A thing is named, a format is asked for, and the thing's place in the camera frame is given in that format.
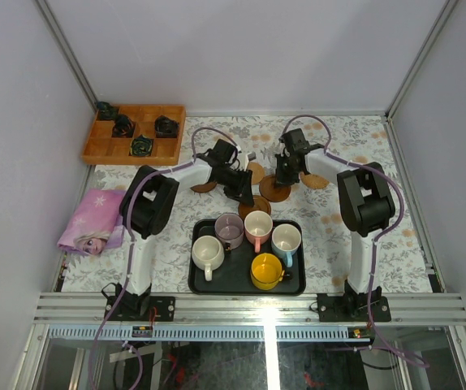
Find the small brown wooden coaster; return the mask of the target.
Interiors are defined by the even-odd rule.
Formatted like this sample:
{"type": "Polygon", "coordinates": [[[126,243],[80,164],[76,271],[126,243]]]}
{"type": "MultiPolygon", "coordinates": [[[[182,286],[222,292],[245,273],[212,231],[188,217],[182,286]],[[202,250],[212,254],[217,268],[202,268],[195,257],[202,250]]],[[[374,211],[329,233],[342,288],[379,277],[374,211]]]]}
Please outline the small brown wooden coaster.
{"type": "Polygon", "coordinates": [[[253,206],[246,206],[244,204],[239,204],[238,214],[241,219],[245,219],[245,217],[253,211],[263,211],[267,213],[268,215],[271,215],[271,211],[272,211],[271,205],[266,198],[260,195],[254,195],[253,202],[254,202],[253,206]]]}

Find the woven rattan coaster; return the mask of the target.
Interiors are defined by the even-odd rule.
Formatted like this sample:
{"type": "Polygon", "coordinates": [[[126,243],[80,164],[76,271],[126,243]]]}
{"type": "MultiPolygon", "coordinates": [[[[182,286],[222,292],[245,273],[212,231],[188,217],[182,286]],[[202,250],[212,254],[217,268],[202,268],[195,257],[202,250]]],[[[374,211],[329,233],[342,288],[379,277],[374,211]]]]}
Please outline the woven rattan coaster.
{"type": "Polygon", "coordinates": [[[301,182],[310,189],[325,189],[329,185],[329,181],[322,176],[314,174],[300,173],[301,182]]]}
{"type": "Polygon", "coordinates": [[[259,184],[265,177],[265,169],[258,162],[249,162],[247,169],[252,172],[251,184],[259,184]]]}

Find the large brown wooden coaster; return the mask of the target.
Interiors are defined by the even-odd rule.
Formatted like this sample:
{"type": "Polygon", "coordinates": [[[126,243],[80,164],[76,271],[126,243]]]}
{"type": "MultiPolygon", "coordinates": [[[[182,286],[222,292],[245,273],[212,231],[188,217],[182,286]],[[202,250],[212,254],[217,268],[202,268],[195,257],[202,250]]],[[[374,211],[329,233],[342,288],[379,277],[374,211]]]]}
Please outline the large brown wooden coaster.
{"type": "Polygon", "coordinates": [[[209,182],[206,184],[199,184],[199,185],[192,186],[191,190],[194,193],[208,193],[212,191],[213,189],[215,189],[216,186],[217,186],[216,182],[209,182]]]}

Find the light blue ceramic mug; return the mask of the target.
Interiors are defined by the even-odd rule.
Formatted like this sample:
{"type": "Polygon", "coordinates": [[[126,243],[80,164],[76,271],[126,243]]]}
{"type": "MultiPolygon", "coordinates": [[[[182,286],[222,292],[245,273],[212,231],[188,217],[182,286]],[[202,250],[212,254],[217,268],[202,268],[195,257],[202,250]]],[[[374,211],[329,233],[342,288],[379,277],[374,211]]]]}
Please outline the light blue ceramic mug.
{"type": "Polygon", "coordinates": [[[283,223],[274,228],[271,237],[273,253],[283,262],[286,268],[293,265],[293,255],[300,247],[301,233],[297,227],[283,223]]]}

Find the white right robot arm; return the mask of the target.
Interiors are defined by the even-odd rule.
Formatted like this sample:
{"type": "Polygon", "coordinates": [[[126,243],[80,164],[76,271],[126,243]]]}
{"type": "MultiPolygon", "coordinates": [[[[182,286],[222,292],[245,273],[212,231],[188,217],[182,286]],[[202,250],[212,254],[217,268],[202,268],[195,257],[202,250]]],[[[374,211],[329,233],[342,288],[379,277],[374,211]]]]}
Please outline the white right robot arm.
{"type": "Polygon", "coordinates": [[[364,319],[379,298],[373,269],[377,261],[378,234],[395,215],[395,204],[380,164],[346,161],[321,144],[309,143],[301,129],[282,134],[284,151],[276,156],[277,188],[291,186],[302,175],[320,176],[338,189],[342,221],[352,233],[351,265],[344,287],[343,310],[352,320],[364,319]]]}

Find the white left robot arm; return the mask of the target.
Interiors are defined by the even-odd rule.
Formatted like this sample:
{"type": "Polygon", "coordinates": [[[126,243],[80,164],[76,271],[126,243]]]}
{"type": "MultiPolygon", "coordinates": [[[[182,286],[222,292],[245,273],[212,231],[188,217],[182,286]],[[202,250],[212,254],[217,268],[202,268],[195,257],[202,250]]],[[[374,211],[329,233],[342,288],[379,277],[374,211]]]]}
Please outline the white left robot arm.
{"type": "Polygon", "coordinates": [[[157,170],[142,166],[121,202],[119,212],[131,237],[129,259],[121,285],[128,296],[123,311],[131,319],[145,319],[151,310],[152,262],[156,239],[167,225],[177,195],[211,182],[223,186],[226,197],[246,206],[254,204],[252,171],[248,164],[256,158],[230,142],[217,141],[212,149],[196,154],[177,166],[157,170]]]}

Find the pink ceramic mug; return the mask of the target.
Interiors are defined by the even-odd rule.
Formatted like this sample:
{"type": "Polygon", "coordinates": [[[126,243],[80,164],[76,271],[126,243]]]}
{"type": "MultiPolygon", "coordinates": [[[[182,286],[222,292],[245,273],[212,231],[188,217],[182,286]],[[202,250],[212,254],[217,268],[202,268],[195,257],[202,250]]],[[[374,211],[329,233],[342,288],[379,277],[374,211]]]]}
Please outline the pink ceramic mug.
{"type": "Polygon", "coordinates": [[[270,238],[272,230],[273,220],[264,211],[252,211],[244,219],[245,236],[253,245],[256,254],[261,252],[261,246],[270,238]]]}

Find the purple ceramic mug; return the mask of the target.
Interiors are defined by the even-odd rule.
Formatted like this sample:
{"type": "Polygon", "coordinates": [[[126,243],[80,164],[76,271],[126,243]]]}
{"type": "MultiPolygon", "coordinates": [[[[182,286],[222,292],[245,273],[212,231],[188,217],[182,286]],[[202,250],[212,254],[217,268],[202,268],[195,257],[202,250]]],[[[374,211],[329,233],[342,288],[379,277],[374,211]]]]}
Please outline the purple ceramic mug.
{"type": "Polygon", "coordinates": [[[242,244],[244,221],[237,214],[225,213],[216,219],[214,233],[222,242],[224,249],[231,252],[242,244]]]}

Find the white ceramic mug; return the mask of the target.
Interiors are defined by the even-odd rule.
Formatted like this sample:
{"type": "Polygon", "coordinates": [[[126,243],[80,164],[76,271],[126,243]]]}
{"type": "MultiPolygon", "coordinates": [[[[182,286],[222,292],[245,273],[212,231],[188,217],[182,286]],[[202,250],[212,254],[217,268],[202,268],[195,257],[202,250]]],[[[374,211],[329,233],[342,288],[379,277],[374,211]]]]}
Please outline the white ceramic mug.
{"type": "Polygon", "coordinates": [[[192,245],[193,264],[204,272],[205,280],[211,281],[213,273],[224,261],[222,242],[214,236],[201,236],[192,245]]]}

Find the yellow ceramic mug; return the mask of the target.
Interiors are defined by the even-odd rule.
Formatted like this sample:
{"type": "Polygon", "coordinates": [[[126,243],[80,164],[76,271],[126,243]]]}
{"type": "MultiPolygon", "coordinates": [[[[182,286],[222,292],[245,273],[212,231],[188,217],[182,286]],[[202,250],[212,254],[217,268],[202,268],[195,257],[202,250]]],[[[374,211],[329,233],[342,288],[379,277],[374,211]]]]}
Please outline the yellow ceramic mug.
{"type": "Polygon", "coordinates": [[[257,289],[269,291],[279,283],[291,280],[293,274],[284,269],[282,262],[275,255],[260,253],[252,260],[250,277],[257,289]]]}

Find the black plastic tray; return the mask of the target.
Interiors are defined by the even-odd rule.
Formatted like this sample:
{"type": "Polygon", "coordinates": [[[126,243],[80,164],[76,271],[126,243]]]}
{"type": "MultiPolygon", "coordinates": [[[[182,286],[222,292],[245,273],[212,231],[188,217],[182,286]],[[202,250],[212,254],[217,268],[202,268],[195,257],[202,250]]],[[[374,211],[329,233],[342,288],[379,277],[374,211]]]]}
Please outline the black plastic tray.
{"type": "Polygon", "coordinates": [[[240,247],[225,254],[222,265],[212,272],[212,279],[207,281],[205,273],[193,261],[189,262],[188,287],[195,294],[227,295],[227,296],[298,296],[306,287],[304,267],[304,250],[299,247],[293,254],[292,267],[287,268],[291,277],[278,283],[269,291],[255,287],[251,281],[250,267],[257,256],[254,246],[244,240],[240,247]]]}

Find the black green rolled item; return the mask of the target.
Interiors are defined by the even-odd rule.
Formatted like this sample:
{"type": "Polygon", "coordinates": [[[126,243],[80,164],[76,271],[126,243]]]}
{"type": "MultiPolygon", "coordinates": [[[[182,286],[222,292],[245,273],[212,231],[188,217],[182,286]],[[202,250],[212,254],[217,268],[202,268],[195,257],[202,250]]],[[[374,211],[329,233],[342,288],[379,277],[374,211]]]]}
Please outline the black green rolled item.
{"type": "Polygon", "coordinates": [[[130,155],[133,157],[148,157],[153,149],[153,139],[140,135],[132,140],[130,146],[130,155]]]}

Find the purple princess cloth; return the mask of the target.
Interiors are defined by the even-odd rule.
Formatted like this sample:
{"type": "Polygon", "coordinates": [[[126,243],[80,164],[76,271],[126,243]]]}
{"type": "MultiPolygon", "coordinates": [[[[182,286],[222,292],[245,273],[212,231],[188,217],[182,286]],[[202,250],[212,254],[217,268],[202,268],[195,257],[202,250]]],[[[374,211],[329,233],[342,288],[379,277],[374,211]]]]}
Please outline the purple princess cloth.
{"type": "Polygon", "coordinates": [[[125,191],[91,188],[77,206],[57,246],[68,253],[97,256],[123,243],[119,207],[125,191]]]}

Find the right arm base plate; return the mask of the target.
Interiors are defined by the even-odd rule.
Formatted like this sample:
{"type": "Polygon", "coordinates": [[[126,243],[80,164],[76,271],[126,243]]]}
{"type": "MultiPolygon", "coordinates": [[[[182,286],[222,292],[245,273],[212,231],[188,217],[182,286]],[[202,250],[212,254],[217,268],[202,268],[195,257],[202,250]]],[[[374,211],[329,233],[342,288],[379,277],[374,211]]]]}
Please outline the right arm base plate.
{"type": "Polygon", "coordinates": [[[339,296],[325,293],[317,294],[317,308],[319,320],[324,323],[368,322],[369,312],[375,323],[389,323],[391,321],[390,306],[384,296],[373,294],[370,306],[366,294],[355,297],[348,294],[339,296]]]}

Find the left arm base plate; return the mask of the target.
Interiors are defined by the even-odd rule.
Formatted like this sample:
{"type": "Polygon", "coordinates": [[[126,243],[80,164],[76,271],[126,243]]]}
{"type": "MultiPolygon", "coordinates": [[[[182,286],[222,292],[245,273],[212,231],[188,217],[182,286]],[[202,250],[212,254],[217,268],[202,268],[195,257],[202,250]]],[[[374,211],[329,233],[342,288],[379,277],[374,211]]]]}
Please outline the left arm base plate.
{"type": "Polygon", "coordinates": [[[175,316],[175,297],[132,297],[125,294],[110,315],[110,321],[120,322],[172,322],[175,316]]]}

